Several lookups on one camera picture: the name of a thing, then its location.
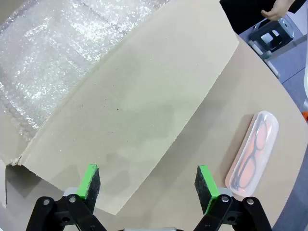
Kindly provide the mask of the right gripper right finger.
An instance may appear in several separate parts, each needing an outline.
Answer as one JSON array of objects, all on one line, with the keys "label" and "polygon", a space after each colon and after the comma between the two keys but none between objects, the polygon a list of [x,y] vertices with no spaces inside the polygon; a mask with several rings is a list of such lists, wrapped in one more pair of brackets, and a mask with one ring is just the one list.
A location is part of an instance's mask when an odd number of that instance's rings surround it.
[{"label": "right gripper right finger", "polygon": [[207,166],[197,167],[194,185],[204,214],[196,231],[218,231],[222,225],[231,225],[235,231],[272,230],[257,198],[239,201],[227,188],[220,192]]}]

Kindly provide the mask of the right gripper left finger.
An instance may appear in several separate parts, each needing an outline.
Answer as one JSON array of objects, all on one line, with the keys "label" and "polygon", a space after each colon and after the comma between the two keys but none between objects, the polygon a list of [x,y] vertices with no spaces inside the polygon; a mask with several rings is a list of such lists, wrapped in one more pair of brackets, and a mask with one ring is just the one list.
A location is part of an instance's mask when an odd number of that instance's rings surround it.
[{"label": "right gripper left finger", "polygon": [[58,201],[40,197],[32,210],[27,231],[63,231],[75,225],[79,231],[104,231],[106,228],[93,214],[100,191],[99,168],[87,167],[77,191],[64,195]]}]

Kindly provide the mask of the person's bare hand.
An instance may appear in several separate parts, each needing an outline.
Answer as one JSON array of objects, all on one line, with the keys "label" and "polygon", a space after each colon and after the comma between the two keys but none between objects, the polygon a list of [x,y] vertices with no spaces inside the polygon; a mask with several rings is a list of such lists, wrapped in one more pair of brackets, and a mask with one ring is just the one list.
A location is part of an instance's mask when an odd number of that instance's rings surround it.
[{"label": "person's bare hand", "polygon": [[286,15],[292,3],[288,0],[276,0],[272,9],[268,12],[262,10],[261,15],[271,21],[278,20]]}]

